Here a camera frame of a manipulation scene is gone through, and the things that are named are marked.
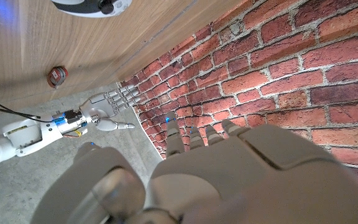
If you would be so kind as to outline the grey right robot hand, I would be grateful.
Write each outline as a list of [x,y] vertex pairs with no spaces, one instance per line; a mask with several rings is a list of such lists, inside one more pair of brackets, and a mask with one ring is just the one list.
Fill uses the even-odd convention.
[[100,131],[133,129],[132,123],[113,121],[111,118],[124,112],[141,100],[134,85],[116,88],[89,97],[80,107],[81,114]]

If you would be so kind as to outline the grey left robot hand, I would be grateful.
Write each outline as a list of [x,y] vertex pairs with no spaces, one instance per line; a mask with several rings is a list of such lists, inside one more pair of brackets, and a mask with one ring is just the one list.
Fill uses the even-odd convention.
[[167,157],[143,184],[114,148],[82,145],[32,223],[358,223],[358,182],[322,147],[269,124],[229,120],[227,139],[194,129],[190,150],[176,117]]

